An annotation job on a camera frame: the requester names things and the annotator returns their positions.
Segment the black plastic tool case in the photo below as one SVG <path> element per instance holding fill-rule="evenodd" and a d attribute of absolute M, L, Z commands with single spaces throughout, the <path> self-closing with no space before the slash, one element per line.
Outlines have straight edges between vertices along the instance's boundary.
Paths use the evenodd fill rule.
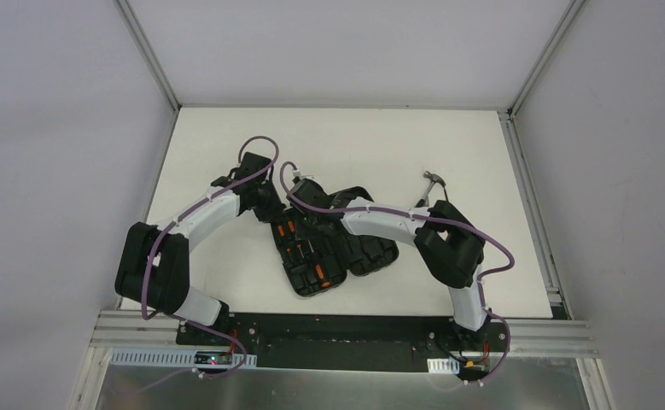
<path fill-rule="evenodd" d="M 288 221 L 295 224 L 292 233 Z M 285 230 L 280 237 L 277 226 Z M 400 255 L 398 245 L 388 239 L 372 236 L 354 236 L 347 232 L 334 235 L 315 233 L 302 225 L 302 214 L 295 208 L 285 208 L 282 215 L 271 223 L 271 234 L 282 261 L 284 273 L 297 296 L 312 297 L 340 286 L 348 275 L 364 277 L 395 263 Z M 331 286 L 322 290 L 314 272 L 307 240 L 324 252 L 324 267 Z"/>

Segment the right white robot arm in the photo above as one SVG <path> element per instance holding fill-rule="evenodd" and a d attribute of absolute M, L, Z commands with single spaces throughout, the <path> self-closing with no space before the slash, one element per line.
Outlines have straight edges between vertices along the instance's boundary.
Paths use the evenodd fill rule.
<path fill-rule="evenodd" d="M 300 178 L 287 198 L 315 231 L 378 237 L 415 248 L 431 276 L 449 290 L 458 345 L 474 350 L 487 341 L 488 314 L 475 284 L 486 241 L 451 203 L 439 200 L 427 207 L 388 207 L 350 190 L 328 194 L 317 182 Z"/>

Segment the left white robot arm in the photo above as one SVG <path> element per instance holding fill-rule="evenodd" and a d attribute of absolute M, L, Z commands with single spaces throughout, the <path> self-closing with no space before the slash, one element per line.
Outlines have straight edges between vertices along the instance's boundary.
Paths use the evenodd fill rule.
<path fill-rule="evenodd" d="M 126 235 L 114 281 L 115 292 L 159 312 L 198 323 L 210 345 L 230 335 L 227 303 L 190 283 L 190 254 L 222 225 L 247 211 L 267 223 L 283 205 L 271 180 L 273 160 L 247 152 L 226 176 L 215 179 L 187 208 L 156 224 L 137 222 Z"/>

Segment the flat screwdriver in case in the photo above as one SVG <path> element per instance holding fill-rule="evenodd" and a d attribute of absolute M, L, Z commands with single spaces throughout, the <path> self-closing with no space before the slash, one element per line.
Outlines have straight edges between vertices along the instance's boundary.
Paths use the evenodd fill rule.
<path fill-rule="evenodd" d="M 311 240 L 306 241 L 310 249 L 310 258 L 317 276 L 317 282 L 322 290 L 327 290 L 331 286 L 329 274 L 324 267 L 324 252 Z"/>

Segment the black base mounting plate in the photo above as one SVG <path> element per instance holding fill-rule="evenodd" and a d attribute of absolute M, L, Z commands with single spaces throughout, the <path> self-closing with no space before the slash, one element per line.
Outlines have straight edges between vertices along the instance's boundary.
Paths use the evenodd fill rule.
<path fill-rule="evenodd" d="M 211 334 L 191 325 L 178 328 L 176 343 L 228 347 L 235 337 L 258 367 L 361 372 L 426 372 L 432 359 L 484 348 L 504 351 L 507 331 L 497 320 L 469 333 L 447 316 L 360 316 L 231 313 Z"/>

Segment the aluminium frame rail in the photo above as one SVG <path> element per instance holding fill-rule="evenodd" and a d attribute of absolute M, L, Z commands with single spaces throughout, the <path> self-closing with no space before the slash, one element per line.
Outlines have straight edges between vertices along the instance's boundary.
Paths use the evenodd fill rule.
<path fill-rule="evenodd" d="M 598 359 L 591 326 L 579 320 L 508 319 L 510 355 Z M 90 338 L 92 348 L 184 349 L 176 344 L 178 321 L 142 318 L 138 311 L 102 311 Z"/>

